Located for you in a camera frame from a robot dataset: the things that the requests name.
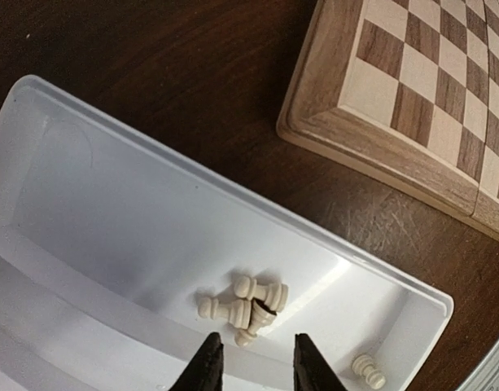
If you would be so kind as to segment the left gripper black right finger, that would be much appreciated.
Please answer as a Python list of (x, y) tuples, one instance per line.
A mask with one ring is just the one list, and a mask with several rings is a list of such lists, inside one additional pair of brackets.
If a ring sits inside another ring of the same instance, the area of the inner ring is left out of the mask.
[(305, 333), (295, 336), (294, 390), (346, 391), (317, 346)]

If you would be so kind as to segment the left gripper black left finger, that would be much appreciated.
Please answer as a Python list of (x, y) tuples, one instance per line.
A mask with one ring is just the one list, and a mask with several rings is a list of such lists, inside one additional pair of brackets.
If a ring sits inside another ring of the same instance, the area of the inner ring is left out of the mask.
[(224, 345), (212, 332), (199, 347), (170, 391), (220, 391), (223, 388)]

